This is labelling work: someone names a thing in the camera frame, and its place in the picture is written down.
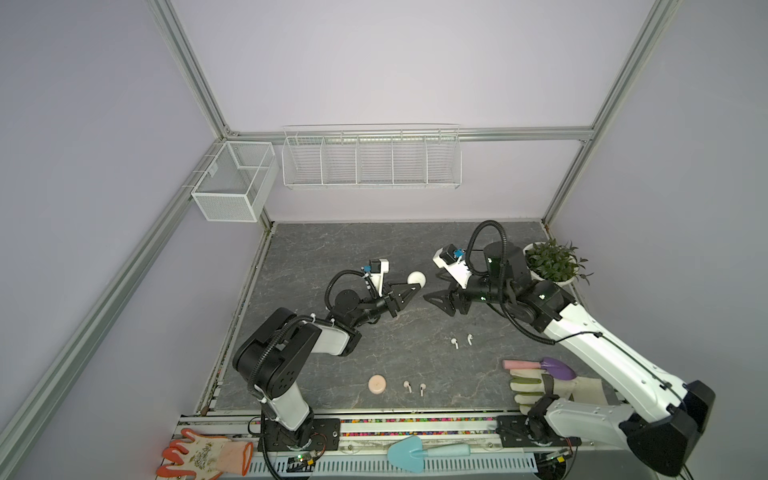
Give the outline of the white earbud charging case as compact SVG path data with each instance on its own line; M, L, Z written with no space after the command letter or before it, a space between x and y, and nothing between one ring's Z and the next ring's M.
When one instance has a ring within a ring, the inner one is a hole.
M426 285L426 276L421 271L413 271L407 277L408 284L418 285L423 288Z

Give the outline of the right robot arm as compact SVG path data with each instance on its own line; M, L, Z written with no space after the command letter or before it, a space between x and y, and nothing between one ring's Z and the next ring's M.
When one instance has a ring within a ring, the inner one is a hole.
M667 476L688 473L687 461L704 434L716 395L701 381L685 382L644 358L604 328L557 282L533 273L531 249L513 245L502 225L481 222L468 245L448 244L433 255L449 286L425 300L450 316L483 303L527 338L561 345L621 395L619 405L579 401L547 376L519 385L534 402L521 406L517 433L545 445L579 438L630 451Z

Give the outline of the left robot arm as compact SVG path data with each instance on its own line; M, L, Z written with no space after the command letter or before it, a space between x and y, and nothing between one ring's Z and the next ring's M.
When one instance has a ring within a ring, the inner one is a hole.
M276 309L232 356L232 368L246 383L263 415L262 435L286 448L307 447L322 429L304 399L297 379L313 354L346 357L362 337L359 327L395 318L425 286L411 272L404 282L384 280L372 268L342 270L326 287L327 316Z

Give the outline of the pink earbud charging case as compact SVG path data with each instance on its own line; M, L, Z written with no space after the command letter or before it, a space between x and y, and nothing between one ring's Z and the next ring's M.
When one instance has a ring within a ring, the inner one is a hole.
M387 388L387 381L384 376L375 374L368 380L368 389L374 395L381 395Z

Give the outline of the potted green plant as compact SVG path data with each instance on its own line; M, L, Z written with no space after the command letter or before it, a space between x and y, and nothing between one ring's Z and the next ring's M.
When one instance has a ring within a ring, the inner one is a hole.
M531 273L542 280L565 286L579 280L589 282L592 276L586 271L587 259L579 255L572 242L562 244L556 239L534 242L527 245L523 253Z

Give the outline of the purple pink garden trowel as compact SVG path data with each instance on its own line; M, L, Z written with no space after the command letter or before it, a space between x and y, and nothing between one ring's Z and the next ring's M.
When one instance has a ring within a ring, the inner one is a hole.
M558 380L574 380L576 372L564 362L544 357L540 361L503 360L502 367L505 370L543 370L545 373Z

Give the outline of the teal garden trowel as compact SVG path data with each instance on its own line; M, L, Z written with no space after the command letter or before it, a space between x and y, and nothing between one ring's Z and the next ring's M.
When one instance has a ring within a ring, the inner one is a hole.
M412 435L396 442L387 451L387 460L395 468L409 473L423 473L432 458L461 458L471 454L467 444L450 444L425 449L420 437Z

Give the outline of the white mesh box basket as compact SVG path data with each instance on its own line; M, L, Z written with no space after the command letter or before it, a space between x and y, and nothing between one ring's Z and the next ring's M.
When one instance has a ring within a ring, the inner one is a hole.
M255 223L279 173L272 143L223 142L192 197L209 222Z

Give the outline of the green circuit board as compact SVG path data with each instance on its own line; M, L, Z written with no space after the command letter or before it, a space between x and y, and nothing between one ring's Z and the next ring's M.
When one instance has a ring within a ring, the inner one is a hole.
M286 460L286 473L304 473L310 474L314 472L317 463L317 458L312 455L297 455L295 457L289 457Z

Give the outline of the red white work glove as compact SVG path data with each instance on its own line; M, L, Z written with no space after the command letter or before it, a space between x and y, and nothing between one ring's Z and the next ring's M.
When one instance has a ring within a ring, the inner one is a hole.
M156 470L160 478L218 479L223 474L245 476L254 445L224 436L202 435L190 428L172 440L162 452L165 463Z

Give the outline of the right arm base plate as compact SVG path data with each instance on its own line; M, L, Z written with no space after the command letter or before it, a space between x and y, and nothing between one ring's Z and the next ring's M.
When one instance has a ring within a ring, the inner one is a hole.
M496 417L495 433L504 448L513 447L577 447L582 445L578 437L563 437L542 419L531 419L522 414Z

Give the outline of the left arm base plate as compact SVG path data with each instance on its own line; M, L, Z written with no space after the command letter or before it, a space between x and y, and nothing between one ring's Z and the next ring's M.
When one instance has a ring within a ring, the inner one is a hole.
M268 453L289 451L336 451L341 439L339 418L310 418L296 431L288 430L280 423L265 420L257 445L259 451L267 447Z

